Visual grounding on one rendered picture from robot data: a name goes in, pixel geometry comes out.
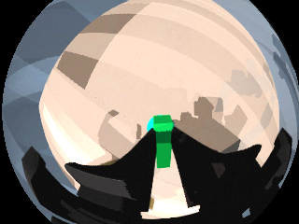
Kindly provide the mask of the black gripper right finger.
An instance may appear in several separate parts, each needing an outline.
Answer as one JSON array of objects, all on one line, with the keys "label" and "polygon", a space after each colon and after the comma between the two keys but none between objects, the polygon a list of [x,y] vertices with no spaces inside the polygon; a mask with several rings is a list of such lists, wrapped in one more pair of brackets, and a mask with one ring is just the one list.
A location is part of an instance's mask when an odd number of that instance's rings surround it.
[{"label": "black gripper right finger", "polygon": [[173,127],[171,142],[188,208],[198,206],[226,176],[253,161],[262,149],[258,143],[233,153],[220,153],[176,127]]}]

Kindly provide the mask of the green post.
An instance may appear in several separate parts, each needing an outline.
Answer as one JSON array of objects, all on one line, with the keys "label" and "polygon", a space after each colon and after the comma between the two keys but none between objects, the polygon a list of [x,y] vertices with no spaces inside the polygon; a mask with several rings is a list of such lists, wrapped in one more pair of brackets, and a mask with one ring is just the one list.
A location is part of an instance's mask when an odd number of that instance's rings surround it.
[{"label": "green post", "polygon": [[171,135],[173,122],[171,116],[153,116],[154,131],[157,134],[156,164],[157,168],[169,168],[172,157]]}]

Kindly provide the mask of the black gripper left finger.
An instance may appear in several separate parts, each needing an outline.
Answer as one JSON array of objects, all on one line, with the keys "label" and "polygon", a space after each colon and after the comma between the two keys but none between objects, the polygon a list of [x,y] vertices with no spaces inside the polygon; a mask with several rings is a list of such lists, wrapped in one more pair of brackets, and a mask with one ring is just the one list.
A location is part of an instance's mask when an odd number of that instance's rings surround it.
[{"label": "black gripper left finger", "polygon": [[156,131],[150,128],[137,145],[128,150],[119,161],[115,161],[115,164],[85,165],[69,161],[64,164],[64,168],[79,184],[126,197],[142,212],[148,213],[156,161],[156,142]]}]

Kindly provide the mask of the cyan flat circle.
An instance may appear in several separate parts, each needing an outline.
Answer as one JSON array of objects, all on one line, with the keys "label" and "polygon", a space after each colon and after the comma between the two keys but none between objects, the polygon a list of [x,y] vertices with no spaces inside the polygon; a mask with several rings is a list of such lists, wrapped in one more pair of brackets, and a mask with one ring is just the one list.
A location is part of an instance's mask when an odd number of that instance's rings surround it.
[{"label": "cyan flat circle", "polygon": [[149,126],[147,126],[147,131],[149,131],[150,128],[154,128],[153,117],[152,117],[152,119],[149,120]]}]

